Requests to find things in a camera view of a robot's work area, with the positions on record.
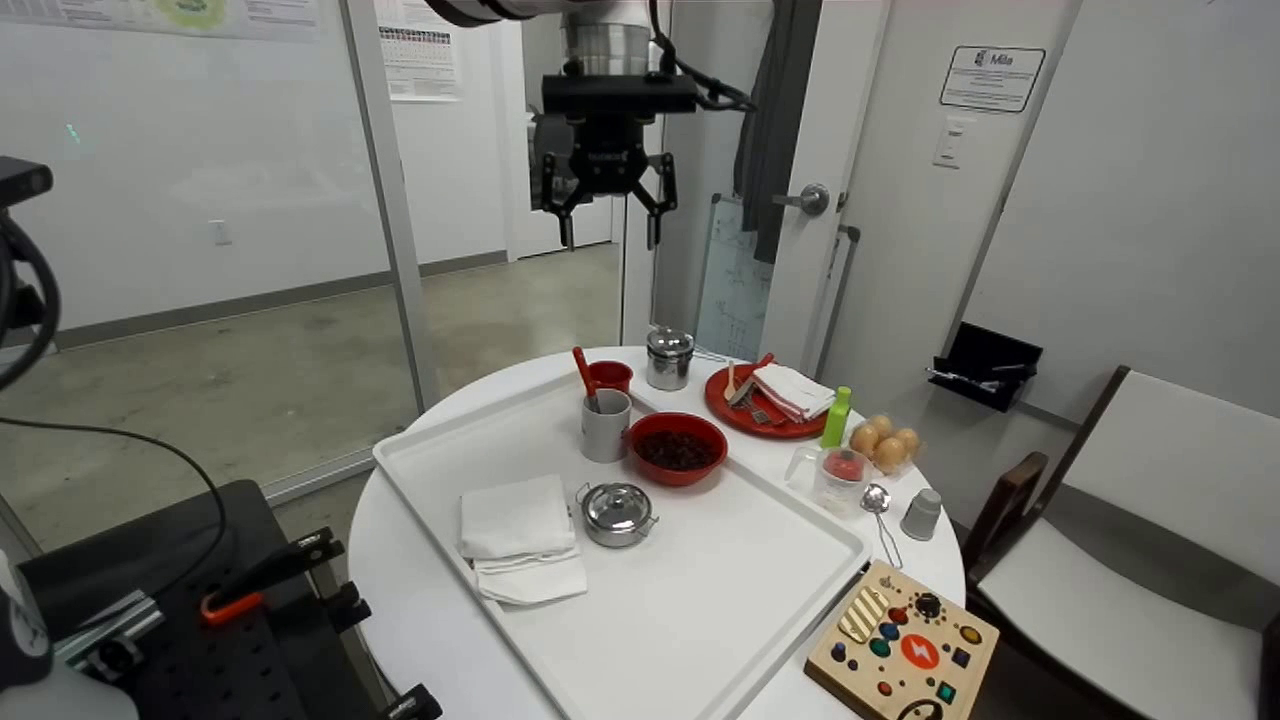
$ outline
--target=bowl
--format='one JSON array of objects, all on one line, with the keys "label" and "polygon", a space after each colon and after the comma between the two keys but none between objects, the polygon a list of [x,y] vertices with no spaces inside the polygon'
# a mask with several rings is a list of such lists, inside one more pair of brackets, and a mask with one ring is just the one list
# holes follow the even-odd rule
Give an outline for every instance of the bowl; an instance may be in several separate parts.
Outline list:
[{"label": "bowl", "polygon": [[656,410],[633,422],[629,461],[633,469],[665,489],[687,489],[712,474],[728,454],[728,439],[718,422],[683,410]]},{"label": "bowl", "polygon": [[656,524],[651,501],[637,484],[595,484],[580,501],[584,533],[606,546],[633,546]]}]

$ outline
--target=plate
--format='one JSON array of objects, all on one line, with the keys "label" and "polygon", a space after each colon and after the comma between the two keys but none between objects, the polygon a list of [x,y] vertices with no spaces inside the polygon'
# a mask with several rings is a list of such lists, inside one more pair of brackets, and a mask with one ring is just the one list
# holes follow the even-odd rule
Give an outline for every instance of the plate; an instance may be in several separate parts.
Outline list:
[{"label": "plate", "polygon": [[763,391],[752,391],[740,403],[725,400],[725,382],[728,382],[728,368],[712,373],[706,382],[706,403],[712,414],[722,414],[728,428],[740,428],[749,435],[763,435],[763,439],[808,439],[822,435],[828,422],[828,410],[791,422]]}]

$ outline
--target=white napkin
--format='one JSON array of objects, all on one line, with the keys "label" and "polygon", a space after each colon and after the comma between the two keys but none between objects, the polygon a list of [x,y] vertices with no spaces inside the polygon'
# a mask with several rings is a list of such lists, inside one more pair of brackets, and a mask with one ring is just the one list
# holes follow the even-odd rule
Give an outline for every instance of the white napkin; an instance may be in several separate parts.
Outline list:
[{"label": "white napkin", "polygon": [[463,493],[462,551],[475,568],[475,587],[502,602],[590,591],[555,474]]},{"label": "white napkin", "polygon": [[831,407],[837,391],[828,382],[808,378],[797,368],[763,364],[758,368],[758,386],[791,419],[811,419]]}]

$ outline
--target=wooden peg board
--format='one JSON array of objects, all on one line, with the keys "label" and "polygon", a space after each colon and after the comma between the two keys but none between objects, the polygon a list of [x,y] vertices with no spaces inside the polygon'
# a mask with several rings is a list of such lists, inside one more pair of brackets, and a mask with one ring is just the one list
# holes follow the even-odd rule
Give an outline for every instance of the wooden peg board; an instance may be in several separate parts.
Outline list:
[{"label": "wooden peg board", "polygon": [[806,676],[876,720],[966,720],[1001,631],[890,564],[863,564],[815,626]]}]

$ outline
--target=white table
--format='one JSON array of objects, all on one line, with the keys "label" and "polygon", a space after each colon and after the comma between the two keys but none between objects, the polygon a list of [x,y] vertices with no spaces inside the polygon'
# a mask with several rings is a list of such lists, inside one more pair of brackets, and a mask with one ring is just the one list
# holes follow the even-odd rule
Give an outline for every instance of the white table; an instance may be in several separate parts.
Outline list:
[{"label": "white table", "polygon": [[[660,407],[706,410],[706,378],[725,368],[725,355],[696,355],[683,391],[656,391],[643,378],[643,347],[593,347],[593,358],[626,358],[637,368],[633,391],[640,400],[660,400]],[[541,355],[492,373],[416,419],[416,428],[444,422],[509,391],[546,382],[574,368],[570,352]],[[782,478],[806,444],[758,439],[725,428],[736,461],[752,462],[760,474]],[[928,478],[910,469],[890,478],[895,509],[884,514],[906,551],[910,577],[938,587],[940,596],[966,602],[966,564],[947,520],[938,524],[928,544],[901,533],[906,501],[912,501]],[[863,540],[868,556],[884,561],[876,520],[855,512],[847,520]],[[371,602],[371,621],[362,625],[371,654],[384,662],[398,687],[427,683],[451,720],[526,720],[555,716],[553,700],[530,676],[519,654],[492,626],[474,591],[451,577],[447,561],[431,546],[416,514],[401,502],[398,489],[371,473],[353,514],[349,572]],[[847,716],[825,687],[806,676],[799,654],[791,654],[752,700],[749,716]]]}]

